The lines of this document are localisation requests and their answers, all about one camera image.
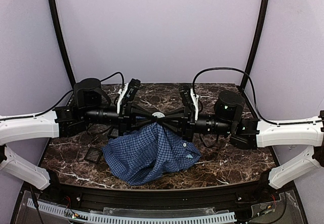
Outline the pink pompom brooch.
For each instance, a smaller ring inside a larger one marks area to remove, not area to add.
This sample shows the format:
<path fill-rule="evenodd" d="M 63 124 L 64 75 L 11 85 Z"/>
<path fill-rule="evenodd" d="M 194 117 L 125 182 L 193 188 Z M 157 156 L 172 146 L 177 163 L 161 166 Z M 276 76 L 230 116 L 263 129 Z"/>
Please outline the pink pompom brooch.
<path fill-rule="evenodd" d="M 162 112 L 157 111 L 157 112 L 152 113 L 152 116 L 154 116 L 156 118 L 164 118 L 165 114 L 162 113 Z"/>

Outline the blue checked shirt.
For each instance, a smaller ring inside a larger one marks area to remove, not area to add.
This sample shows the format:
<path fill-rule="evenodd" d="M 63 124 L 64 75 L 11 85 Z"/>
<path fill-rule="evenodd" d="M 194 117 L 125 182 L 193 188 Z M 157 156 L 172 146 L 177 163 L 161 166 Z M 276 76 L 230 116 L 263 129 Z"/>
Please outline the blue checked shirt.
<path fill-rule="evenodd" d="M 192 142 L 158 123 L 108 140 L 102 153 L 111 173 L 129 185 L 143 185 L 165 173 L 187 170 L 201 157 Z"/>

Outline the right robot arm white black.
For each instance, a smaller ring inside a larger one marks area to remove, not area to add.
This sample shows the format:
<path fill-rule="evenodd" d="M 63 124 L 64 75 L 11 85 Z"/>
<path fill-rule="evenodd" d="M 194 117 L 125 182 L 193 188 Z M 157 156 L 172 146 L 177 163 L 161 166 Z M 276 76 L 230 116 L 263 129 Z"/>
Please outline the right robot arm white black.
<path fill-rule="evenodd" d="M 245 99 L 233 91 L 220 92 L 214 113 L 198 111 L 198 97 L 183 92 L 184 108 L 158 119 L 158 123 L 190 141 L 195 133 L 229 137 L 231 145 L 255 150 L 274 145 L 305 145 L 306 149 L 286 163 L 267 170 L 260 186 L 280 189 L 290 181 L 323 166 L 323 112 L 303 120 L 270 122 L 244 119 Z"/>

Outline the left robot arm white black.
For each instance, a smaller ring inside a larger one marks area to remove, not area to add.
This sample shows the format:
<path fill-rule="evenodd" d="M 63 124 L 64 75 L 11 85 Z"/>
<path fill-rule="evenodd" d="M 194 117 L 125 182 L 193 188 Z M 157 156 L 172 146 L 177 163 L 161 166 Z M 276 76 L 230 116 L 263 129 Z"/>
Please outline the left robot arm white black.
<path fill-rule="evenodd" d="M 119 91 L 117 104 L 103 91 L 101 81 L 84 79 L 73 87 L 73 102 L 43 113 L 1 117 L 1 170 L 44 191 L 58 188 L 52 170 L 38 167 L 17 155 L 8 143 L 35 138 L 72 137 L 87 130 L 90 124 L 117 127 L 120 134 L 155 121 L 148 111 L 133 104 L 140 81 L 132 79 Z"/>

